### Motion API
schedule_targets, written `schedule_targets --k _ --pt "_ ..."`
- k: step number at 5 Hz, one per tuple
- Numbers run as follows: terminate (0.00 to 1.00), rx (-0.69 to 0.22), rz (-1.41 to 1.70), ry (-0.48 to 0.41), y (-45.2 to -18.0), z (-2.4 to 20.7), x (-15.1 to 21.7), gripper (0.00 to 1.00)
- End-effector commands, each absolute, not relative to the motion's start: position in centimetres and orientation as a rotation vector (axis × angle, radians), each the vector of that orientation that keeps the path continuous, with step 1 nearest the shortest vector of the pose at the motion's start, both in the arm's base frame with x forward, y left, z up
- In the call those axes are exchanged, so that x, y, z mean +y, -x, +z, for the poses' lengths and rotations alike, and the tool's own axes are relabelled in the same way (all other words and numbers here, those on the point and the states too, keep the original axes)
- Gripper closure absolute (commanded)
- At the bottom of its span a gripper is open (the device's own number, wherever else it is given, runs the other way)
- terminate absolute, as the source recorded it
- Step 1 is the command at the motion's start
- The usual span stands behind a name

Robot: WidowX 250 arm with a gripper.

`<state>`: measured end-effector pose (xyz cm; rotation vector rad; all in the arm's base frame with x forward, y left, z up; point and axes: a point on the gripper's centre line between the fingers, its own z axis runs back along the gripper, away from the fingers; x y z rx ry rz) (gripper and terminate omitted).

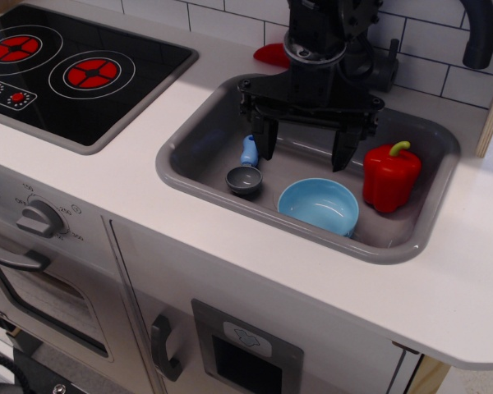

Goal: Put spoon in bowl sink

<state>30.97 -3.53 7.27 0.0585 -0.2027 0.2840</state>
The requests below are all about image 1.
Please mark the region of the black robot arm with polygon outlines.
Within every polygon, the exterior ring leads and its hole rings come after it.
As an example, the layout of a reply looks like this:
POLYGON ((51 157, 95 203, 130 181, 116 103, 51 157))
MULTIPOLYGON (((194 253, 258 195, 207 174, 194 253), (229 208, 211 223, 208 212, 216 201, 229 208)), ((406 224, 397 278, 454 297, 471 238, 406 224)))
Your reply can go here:
POLYGON ((251 124, 259 155, 273 156, 279 124, 287 121, 334 131, 334 171, 351 161, 360 141, 373 135, 382 99, 346 75, 347 46, 376 21, 377 1, 291 1, 283 49, 289 68, 239 82, 240 112, 251 124))

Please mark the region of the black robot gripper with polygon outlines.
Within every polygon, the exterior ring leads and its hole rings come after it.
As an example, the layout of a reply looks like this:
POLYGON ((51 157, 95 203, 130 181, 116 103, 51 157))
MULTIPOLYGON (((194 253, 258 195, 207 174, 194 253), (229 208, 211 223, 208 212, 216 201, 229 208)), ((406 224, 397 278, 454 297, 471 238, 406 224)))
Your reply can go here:
POLYGON ((385 55, 371 46, 366 32, 327 42, 287 32, 283 57, 286 71, 247 77, 237 85, 259 155, 273 157, 281 121, 332 127, 333 172, 344 170, 359 142, 375 134, 385 107, 373 95, 385 88, 385 55))

